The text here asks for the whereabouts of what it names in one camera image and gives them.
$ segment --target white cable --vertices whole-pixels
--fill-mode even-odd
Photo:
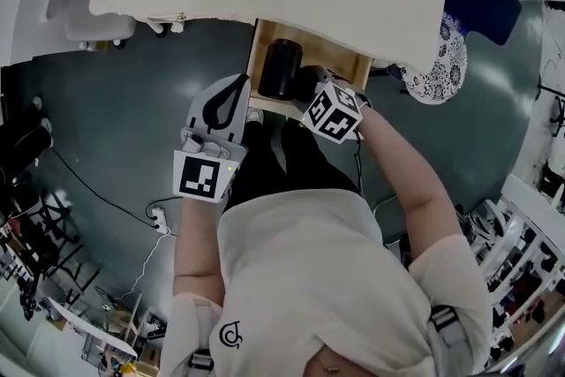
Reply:
[[[153,250],[151,250],[151,252],[149,252],[149,256],[147,256],[147,259],[145,260],[145,262],[143,263],[143,268],[141,269],[141,275],[137,277],[137,279],[135,280],[135,283],[132,286],[132,289],[129,292],[126,292],[125,294],[121,295],[120,297],[116,298],[116,301],[121,300],[122,298],[124,298],[125,296],[129,296],[130,294],[133,293],[133,290],[135,290],[135,287],[138,285],[138,282],[141,278],[143,278],[143,276],[145,275],[145,266],[147,265],[147,263],[149,262],[149,260],[151,259],[151,256],[153,256],[153,253],[155,252],[155,250],[157,249],[157,247],[159,246],[159,243],[165,239],[165,238],[175,238],[176,236],[174,234],[171,234],[170,232],[170,228],[167,227],[167,233],[163,234],[160,238],[157,239],[157,242],[155,243],[155,246],[153,247]]]

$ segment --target logo on shirt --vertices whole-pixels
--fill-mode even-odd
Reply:
[[[237,325],[239,321],[226,324],[220,330],[220,341],[227,347],[236,347],[239,349],[239,344],[242,343],[244,338],[239,335],[239,328]]]

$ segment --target wheel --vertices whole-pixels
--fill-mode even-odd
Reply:
[[[163,24],[162,25],[162,32],[160,32],[159,34],[155,33],[155,36],[157,38],[164,38],[165,36],[167,36],[168,31],[169,31],[169,24]]]
[[[125,47],[125,44],[127,43],[127,40],[114,40],[113,43],[116,49],[123,49]]]

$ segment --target white t-shirt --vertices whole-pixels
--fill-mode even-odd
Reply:
[[[302,376],[324,344],[379,377],[434,376],[431,305],[456,309],[475,367],[486,361],[492,308],[463,236],[435,244],[409,273],[382,245],[361,197],[308,190],[232,208],[218,242],[223,309],[186,294],[174,298],[164,377],[186,375],[188,358],[207,340],[217,377]],[[208,309],[204,324],[197,309]]]

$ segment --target black cable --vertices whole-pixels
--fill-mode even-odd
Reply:
[[[103,196],[99,195],[90,185],[88,185],[84,179],[82,179],[82,177],[80,177],[75,170],[73,170],[69,164],[65,161],[65,159],[54,149],[51,148],[51,151],[53,151],[53,153],[55,153],[55,155],[59,158],[59,160],[63,163],[63,165],[72,173],[73,176],[75,176],[96,198],[104,201],[105,203],[108,203],[109,205],[111,205],[112,207],[115,207],[116,209],[119,209],[120,211],[122,211],[125,214],[128,214],[130,217],[134,218],[135,220],[137,220],[138,222],[142,222],[143,224],[150,226],[151,228],[157,229],[157,227],[155,225],[152,225],[151,223],[146,222],[145,220],[140,219],[139,217],[137,217],[136,215],[132,214],[130,211],[124,209],[123,207],[118,206],[116,203],[112,203],[110,200],[104,198]]]
[[[150,203],[147,203],[147,206],[145,206],[145,215],[147,216],[147,218],[149,220],[157,220],[157,217],[152,217],[151,215],[149,215],[147,213],[147,210],[149,209],[150,206],[153,206],[156,203],[162,203],[164,201],[171,201],[171,200],[180,200],[183,197],[168,197],[168,198],[161,198],[160,200],[153,200]]]
[[[357,135],[357,152],[353,155],[353,157],[355,157],[355,164],[357,166],[357,187],[359,189],[359,194],[363,196],[363,181],[361,179],[361,176],[363,174],[363,167],[361,166],[361,136],[359,135],[359,131],[357,129],[355,130],[355,134]]]

